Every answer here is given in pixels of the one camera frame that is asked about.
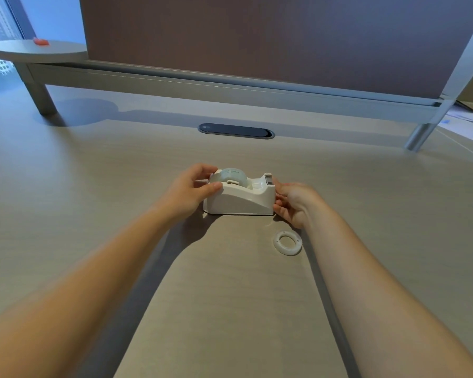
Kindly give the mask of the brown desk divider panel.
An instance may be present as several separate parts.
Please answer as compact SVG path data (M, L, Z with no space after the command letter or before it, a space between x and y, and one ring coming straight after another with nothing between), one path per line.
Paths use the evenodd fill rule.
M473 0L80 0L89 58L436 99Z

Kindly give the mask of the person's left hand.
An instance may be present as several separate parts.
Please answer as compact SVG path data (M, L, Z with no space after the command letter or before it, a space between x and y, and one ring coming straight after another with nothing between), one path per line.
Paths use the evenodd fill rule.
M217 170L214 165L197 163L182 171L154 205L157 219L164 225L172 226L193 214L206 200L196 199L195 182L209 182L209 177Z

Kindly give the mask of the person's right forearm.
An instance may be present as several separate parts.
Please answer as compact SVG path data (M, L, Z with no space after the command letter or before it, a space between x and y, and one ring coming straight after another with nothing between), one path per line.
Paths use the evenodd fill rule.
M473 378L473 355L322 203L307 232L363 378Z

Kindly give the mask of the white tape dispenser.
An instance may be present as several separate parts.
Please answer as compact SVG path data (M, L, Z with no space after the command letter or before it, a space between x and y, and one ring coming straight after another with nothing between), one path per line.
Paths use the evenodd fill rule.
M272 216L276 191L271 173L248 178L249 188L223 184L222 190L203 201L203 210L211 215Z

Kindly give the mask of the white paper sheets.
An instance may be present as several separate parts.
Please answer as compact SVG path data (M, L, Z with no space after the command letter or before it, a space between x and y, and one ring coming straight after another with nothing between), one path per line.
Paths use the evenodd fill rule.
M473 140L473 103L455 101L438 127Z

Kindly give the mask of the person's right hand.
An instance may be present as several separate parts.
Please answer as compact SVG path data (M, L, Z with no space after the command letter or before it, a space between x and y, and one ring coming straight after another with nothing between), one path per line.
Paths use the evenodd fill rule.
M309 185L302 183L281 183L273 179L276 191L275 203L289 203L295 210L297 229L309 229L329 206L320 194Z

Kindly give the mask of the person's left forearm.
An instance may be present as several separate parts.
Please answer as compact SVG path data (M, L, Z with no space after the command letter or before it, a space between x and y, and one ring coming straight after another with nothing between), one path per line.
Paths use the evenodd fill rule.
M0 378L65 378L164 234L189 213L153 207L46 290L0 315Z

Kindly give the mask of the silver divider frame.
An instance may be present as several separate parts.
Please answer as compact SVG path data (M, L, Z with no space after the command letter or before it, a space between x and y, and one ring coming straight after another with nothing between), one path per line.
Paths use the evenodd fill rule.
M405 144L418 151L473 77L473 36L436 99L297 85L88 59L13 63L39 113L57 108L46 85L373 118L417 124Z

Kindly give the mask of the clear tape roll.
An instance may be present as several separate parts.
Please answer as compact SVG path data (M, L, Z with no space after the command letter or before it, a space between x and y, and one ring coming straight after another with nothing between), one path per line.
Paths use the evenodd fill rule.
M236 168L218 169L211 174L208 181L209 183L222 182L237 185L242 188L249 188L249 182L245 172Z

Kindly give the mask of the round grey side shelf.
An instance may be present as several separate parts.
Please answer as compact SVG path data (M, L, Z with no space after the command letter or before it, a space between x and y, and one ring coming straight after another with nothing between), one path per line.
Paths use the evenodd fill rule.
M0 41L0 60L12 63L72 63L89 59L85 44L50 40L38 45L33 39Z

